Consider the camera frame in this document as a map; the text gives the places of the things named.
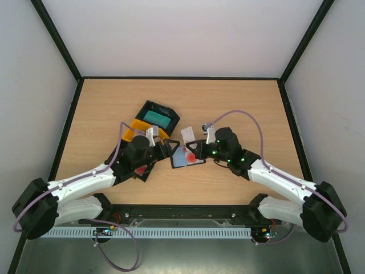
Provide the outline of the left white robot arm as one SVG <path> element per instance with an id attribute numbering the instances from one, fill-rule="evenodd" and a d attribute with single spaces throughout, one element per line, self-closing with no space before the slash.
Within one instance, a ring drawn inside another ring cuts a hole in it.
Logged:
<path id="1" fill-rule="evenodd" d="M 34 240 L 60 224 L 108 219 L 111 202 L 98 191 L 131 178 L 145 182 L 157 162 L 173 156 L 172 144 L 180 145 L 171 139 L 152 142 L 138 135 L 130 142 L 120 140 L 104 163 L 82 174 L 50 182 L 32 180 L 11 208 L 16 217 L 13 230 Z"/>

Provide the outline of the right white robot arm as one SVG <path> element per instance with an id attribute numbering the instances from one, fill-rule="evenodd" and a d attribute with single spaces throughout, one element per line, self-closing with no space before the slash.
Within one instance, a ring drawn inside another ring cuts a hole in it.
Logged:
<path id="1" fill-rule="evenodd" d="M 266 219 L 282 220 L 304 228 L 314 239 L 327 242 L 337 233 L 347 213 L 328 182 L 316 184 L 296 178 L 266 163 L 263 157 L 241 147 L 237 135 L 229 128 L 208 129 L 207 139 L 186 144 L 195 158 L 225 162 L 236 176 L 262 184 L 285 197 L 257 196 L 249 209 L 254 223 Z"/>

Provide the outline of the black leather card holder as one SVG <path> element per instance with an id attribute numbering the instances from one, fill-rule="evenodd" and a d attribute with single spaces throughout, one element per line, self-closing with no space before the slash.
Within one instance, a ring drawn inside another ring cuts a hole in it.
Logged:
<path id="1" fill-rule="evenodd" d="M 184 150 L 185 146 L 180 146 L 177 151 L 175 152 L 175 154 L 173 156 L 170 157 L 170 160 L 171 160 L 171 167 L 173 169 L 175 168 L 183 168 L 183 167 L 189 167 L 187 165 L 187 162 L 186 162 L 186 157 L 185 157 L 185 150 Z"/>

